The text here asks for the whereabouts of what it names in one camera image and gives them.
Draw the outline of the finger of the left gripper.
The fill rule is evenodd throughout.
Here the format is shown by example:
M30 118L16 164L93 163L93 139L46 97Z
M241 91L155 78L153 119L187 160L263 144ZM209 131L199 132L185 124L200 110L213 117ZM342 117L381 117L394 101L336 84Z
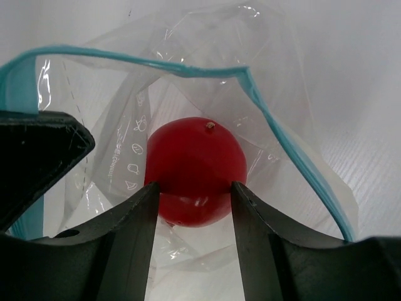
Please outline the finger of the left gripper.
M1 112L1 231L95 147L72 115Z

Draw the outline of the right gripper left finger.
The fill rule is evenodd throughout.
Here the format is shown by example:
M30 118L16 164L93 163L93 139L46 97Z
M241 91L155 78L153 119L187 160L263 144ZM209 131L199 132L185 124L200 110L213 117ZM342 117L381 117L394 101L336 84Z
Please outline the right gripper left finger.
M1 235L2 300L143 300L159 185L55 237Z

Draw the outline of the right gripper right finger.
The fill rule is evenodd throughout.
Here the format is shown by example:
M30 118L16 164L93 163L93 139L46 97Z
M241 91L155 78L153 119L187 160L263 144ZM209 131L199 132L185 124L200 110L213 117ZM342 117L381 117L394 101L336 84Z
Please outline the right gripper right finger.
M400 299L400 238L325 235L240 182L231 186L231 207L246 300Z

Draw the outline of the red fake apple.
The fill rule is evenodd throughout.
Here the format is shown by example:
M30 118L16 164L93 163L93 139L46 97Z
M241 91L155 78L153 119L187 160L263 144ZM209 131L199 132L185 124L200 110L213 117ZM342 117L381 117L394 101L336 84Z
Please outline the red fake apple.
M148 139L145 183L159 185L159 216L169 224L199 228L221 220L231 212L231 184L246 179L244 151L216 121L178 119Z

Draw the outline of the clear zip top bag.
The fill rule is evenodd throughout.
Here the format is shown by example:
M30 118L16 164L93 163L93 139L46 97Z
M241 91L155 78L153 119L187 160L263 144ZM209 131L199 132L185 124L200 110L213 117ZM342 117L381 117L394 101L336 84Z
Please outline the clear zip top bag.
M277 1L160 11L84 46L29 50L1 67L1 107L66 112L95 148L11 227L56 234L160 186L152 268L233 260L230 186L309 226L358 236L350 188L324 162L288 17Z

